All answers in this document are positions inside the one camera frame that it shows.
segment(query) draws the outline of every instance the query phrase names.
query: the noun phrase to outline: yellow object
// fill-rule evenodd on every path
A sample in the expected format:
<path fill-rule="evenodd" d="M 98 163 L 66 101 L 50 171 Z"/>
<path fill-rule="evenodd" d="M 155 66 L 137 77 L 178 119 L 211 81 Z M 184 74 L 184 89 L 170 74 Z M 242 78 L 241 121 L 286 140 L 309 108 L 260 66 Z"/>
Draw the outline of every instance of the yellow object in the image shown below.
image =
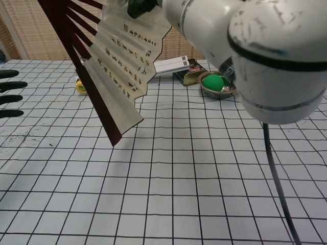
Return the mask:
<path fill-rule="evenodd" d="M 86 94 L 86 89 L 84 88 L 84 85 L 82 84 L 81 80 L 78 79 L 76 82 L 76 90 L 81 94 Z"/>

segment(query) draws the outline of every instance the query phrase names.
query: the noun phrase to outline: metal bowl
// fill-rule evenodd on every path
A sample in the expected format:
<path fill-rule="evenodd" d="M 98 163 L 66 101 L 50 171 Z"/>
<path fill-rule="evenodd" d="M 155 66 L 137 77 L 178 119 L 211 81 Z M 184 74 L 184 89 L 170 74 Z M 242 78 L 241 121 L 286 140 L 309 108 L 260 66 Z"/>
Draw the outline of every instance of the metal bowl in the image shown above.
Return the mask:
<path fill-rule="evenodd" d="M 219 75 L 224 80 L 224 87 L 220 92 L 208 89 L 203 86 L 203 80 L 207 76 L 212 75 L 212 74 Z M 218 71 L 207 71 L 207 72 L 202 73 L 198 78 L 198 83 L 200 84 L 203 92 L 206 93 L 208 95 L 208 97 L 215 99 L 215 100 L 223 100 L 223 99 L 226 99 L 228 97 L 231 97 L 231 96 L 234 96 L 237 94 L 235 85 L 233 83 L 228 82 L 228 80 L 224 77 L 224 75 Z"/>

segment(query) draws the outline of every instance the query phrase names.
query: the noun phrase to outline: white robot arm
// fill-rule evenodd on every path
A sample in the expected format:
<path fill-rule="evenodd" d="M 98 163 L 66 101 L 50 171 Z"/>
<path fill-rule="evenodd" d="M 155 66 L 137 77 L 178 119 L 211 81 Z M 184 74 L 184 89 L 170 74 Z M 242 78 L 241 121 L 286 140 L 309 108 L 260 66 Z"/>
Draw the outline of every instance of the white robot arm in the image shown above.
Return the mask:
<path fill-rule="evenodd" d="M 327 85 L 327 1 L 158 0 L 158 4 L 172 26 L 212 65 L 226 76 L 235 70 L 243 106 L 257 120 L 294 123 L 321 102 Z"/>

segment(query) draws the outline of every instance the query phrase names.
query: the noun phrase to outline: grid mat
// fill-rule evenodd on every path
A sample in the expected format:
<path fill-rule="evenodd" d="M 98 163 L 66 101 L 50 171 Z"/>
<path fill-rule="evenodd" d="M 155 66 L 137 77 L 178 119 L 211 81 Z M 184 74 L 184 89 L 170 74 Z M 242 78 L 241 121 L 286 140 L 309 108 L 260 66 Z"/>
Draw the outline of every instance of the grid mat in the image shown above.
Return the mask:
<path fill-rule="evenodd" d="M 70 61 L 4 68 L 29 86 L 6 105 L 24 116 L 0 120 L 0 245 L 292 244 L 262 126 L 238 97 L 155 78 L 136 103 L 144 121 L 113 148 Z M 270 129 L 303 244 L 327 242 L 326 111 L 325 96 L 310 118 Z"/>

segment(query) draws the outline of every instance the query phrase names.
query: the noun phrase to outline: paper fan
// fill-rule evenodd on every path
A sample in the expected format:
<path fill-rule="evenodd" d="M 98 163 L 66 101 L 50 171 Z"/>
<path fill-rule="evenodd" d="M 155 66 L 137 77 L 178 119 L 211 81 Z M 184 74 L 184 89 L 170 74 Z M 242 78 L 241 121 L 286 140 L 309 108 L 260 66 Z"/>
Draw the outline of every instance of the paper fan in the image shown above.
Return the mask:
<path fill-rule="evenodd" d="M 128 0 L 106 0 L 104 4 L 94 0 L 38 1 L 73 61 L 112 145 L 117 144 L 143 120 L 135 109 L 135 99 L 146 95 L 147 84 L 156 75 L 154 62 L 171 25 L 158 6 L 131 18 Z M 82 5 L 101 9 L 100 18 Z M 85 18 L 96 23 L 96 28 Z M 86 33 L 93 36 L 92 41 Z"/>

